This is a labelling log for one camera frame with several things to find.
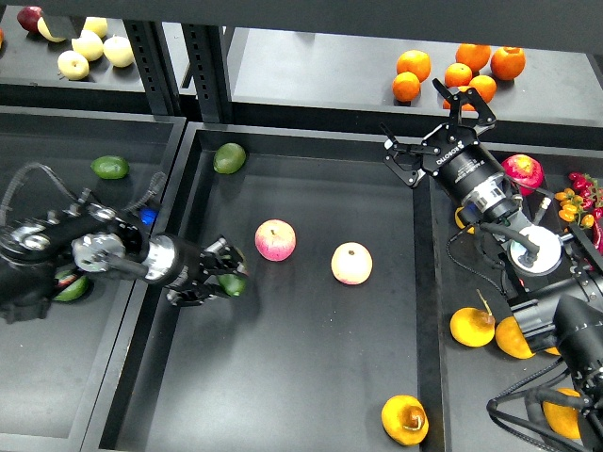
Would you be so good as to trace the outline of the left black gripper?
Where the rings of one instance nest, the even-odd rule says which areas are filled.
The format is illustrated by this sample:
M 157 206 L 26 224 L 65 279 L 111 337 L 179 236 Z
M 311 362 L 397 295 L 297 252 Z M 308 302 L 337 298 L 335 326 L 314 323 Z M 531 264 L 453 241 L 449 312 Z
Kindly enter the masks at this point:
M 205 275 L 249 276 L 243 253 L 223 235 L 202 250 L 180 237 L 170 237 L 170 241 L 174 257 L 164 278 L 164 286 L 170 289 L 167 301 L 172 306 L 195 307 L 211 299 L 230 298 L 219 285 L 204 284 Z

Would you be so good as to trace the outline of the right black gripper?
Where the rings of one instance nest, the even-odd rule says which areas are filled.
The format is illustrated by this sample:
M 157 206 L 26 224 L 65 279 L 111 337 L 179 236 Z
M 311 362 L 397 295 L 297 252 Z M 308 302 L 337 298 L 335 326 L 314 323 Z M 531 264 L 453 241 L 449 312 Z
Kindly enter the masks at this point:
M 381 122 L 386 136 L 383 162 L 409 187 L 417 187 L 425 172 L 430 174 L 449 196 L 469 196 L 474 191 L 486 192 L 489 186 L 500 186 L 504 170 L 477 136 L 496 126 L 495 114 L 475 88 L 451 92 L 437 78 L 432 84 L 449 104 L 448 125 L 439 125 L 423 138 L 430 150 L 422 157 L 417 153 L 420 146 L 400 143 Z M 465 105 L 471 105 L 478 114 L 474 129 L 461 126 Z

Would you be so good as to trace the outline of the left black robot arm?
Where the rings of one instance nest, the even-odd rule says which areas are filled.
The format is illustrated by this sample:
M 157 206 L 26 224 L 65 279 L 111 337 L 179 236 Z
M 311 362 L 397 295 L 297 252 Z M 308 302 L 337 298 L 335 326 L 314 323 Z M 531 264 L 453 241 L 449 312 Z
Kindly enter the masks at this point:
M 71 204 L 8 221 L 10 202 L 33 170 L 45 173 Z M 164 181 L 164 173 L 156 173 L 141 199 L 116 209 L 89 190 L 74 194 L 41 163 L 21 167 L 1 201 L 2 318 L 9 324 L 44 319 L 51 304 L 89 274 L 162 287 L 177 307 L 240 295 L 249 277 L 246 259 L 224 236 L 201 248 L 177 235 L 147 232 L 136 212 Z

